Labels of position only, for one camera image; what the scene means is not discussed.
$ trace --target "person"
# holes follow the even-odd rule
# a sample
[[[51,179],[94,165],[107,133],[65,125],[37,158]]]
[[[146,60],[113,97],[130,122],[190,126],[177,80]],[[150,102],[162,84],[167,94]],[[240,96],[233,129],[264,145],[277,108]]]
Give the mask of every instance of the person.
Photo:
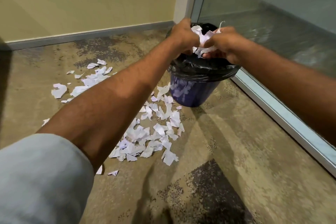
[[[180,53],[199,47],[183,19],[144,58],[61,108],[36,134],[0,151],[0,223],[78,223],[95,172]],[[335,145],[336,81],[221,28],[204,47],[240,64]]]

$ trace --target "purple trash can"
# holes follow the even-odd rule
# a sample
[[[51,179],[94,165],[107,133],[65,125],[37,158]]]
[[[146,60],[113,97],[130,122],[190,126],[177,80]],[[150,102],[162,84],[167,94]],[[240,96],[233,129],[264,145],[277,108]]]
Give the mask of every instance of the purple trash can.
[[[170,93],[177,103],[197,107],[207,100],[219,83],[187,81],[171,74]]]
[[[210,23],[200,25],[202,33],[214,31],[216,26]],[[240,66],[229,63],[226,59],[202,59],[193,53],[181,54],[170,63],[170,93],[175,101],[187,107],[197,107],[204,103],[218,84],[233,77]]]

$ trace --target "forearm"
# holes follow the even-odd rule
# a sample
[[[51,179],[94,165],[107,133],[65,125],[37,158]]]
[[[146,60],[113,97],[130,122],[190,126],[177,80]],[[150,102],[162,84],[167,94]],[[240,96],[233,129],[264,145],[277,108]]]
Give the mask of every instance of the forearm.
[[[170,61],[180,52],[177,41],[166,39],[143,59],[88,89],[57,112],[38,133],[68,139],[88,156],[94,169],[98,169]]]
[[[251,41],[240,48],[243,68],[307,125],[336,145],[336,80]]]

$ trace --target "gray sleeve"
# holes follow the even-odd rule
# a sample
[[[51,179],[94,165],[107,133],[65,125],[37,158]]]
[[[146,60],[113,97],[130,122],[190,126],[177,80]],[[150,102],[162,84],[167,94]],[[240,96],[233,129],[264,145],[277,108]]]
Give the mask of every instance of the gray sleeve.
[[[79,223],[93,185],[70,141],[34,134],[0,150],[0,223]]]

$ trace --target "glass door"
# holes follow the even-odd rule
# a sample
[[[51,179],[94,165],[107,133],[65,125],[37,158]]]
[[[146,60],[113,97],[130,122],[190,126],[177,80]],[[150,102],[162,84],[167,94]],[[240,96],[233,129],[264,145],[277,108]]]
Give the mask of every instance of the glass door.
[[[195,0],[191,18],[216,26],[225,21],[279,55],[336,78],[335,14],[336,0]],[[336,177],[333,146],[244,69],[232,80]]]

